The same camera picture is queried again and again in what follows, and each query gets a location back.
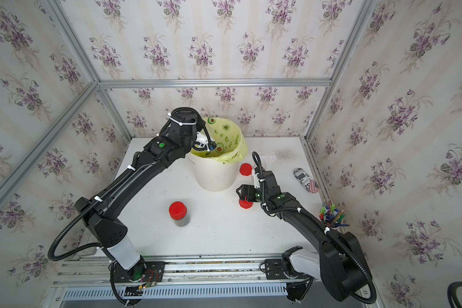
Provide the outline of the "red-lid tea jar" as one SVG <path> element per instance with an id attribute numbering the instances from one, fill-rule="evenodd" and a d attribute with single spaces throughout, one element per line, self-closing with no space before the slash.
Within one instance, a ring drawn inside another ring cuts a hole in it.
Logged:
<path id="1" fill-rule="evenodd" d="M 169 206 L 169 215 L 176 226 L 185 227 L 190 222 L 187 207 L 180 201 L 173 202 Z"/>

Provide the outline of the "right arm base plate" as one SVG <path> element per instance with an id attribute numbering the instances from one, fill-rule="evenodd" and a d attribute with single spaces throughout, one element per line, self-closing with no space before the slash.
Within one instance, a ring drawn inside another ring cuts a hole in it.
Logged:
<path id="1" fill-rule="evenodd" d="M 265 274 L 267 281 L 278 280 L 304 280 L 310 277 L 320 276 L 320 266 L 316 263 L 300 261 L 299 267 L 294 268 L 289 261 L 282 259 L 266 259 L 259 266 Z"/>

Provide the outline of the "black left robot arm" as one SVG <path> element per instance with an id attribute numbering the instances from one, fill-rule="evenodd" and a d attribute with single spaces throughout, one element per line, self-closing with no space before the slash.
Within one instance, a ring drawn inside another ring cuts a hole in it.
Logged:
<path id="1" fill-rule="evenodd" d="M 185 158 L 198 144 L 207 151 L 216 146 L 199 112 L 191 107 L 174 109 L 159 134 L 142 151 L 134 153 L 132 163 L 114 182 L 91 198 L 81 197 L 75 202 L 78 214 L 53 240 L 48 259 L 60 261 L 88 248 L 100 248 L 114 266 L 124 270 L 128 280 L 141 280 L 146 273 L 145 260 L 128 238 L 128 228 L 119 215 L 149 181 L 176 160 Z M 58 245 L 79 222 L 95 236 L 96 242 L 57 255 Z"/>

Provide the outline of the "red jar lid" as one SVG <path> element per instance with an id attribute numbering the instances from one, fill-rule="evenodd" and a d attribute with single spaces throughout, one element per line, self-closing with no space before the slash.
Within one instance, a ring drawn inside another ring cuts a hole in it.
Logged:
<path id="1" fill-rule="evenodd" d="M 242 176 L 248 177 L 252 174 L 254 168 L 248 163 L 244 163 L 240 166 L 239 172 Z"/>
<path id="2" fill-rule="evenodd" d="M 254 203 L 252 201 L 249 201 L 247 197 L 245 197 L 239 200 L 239 205 L 243 209 L 249 209 L 254 205 Z"/>

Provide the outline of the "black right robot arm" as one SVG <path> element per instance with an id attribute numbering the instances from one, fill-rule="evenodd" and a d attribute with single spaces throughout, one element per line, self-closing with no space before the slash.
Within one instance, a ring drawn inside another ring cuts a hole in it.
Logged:
<path id="1" fill-rule="evenodd" d="M 283 268 L 290 275 L 308 275 L 321 281 L 328 293 L 342 302 L 349 296 L 363 304 L 377 301 L 376 286 L 357 237 L 323 223 L 290 193 L 281 191 L 272 171 L 263 168 L 253 152 L 254 184 L 240 186 L 241 201 L 258 203 L 269 216 L 289 223 L 315 248 L 314 253 L 296 247 L 283 255 Z"/>

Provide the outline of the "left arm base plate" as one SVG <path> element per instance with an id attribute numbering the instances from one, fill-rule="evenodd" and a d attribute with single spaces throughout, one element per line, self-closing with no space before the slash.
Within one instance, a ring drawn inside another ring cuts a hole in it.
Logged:
<path id="1" fill-rule="evenodd" d="M 153 286 L 162 282 L 166 263 L 164 261 L 145 262 L 143 266 L 138 262 L 132 269 L 126 270 L 117 262 L 110 263 L 110 279 L 115 284 L 139 283 Z"/>

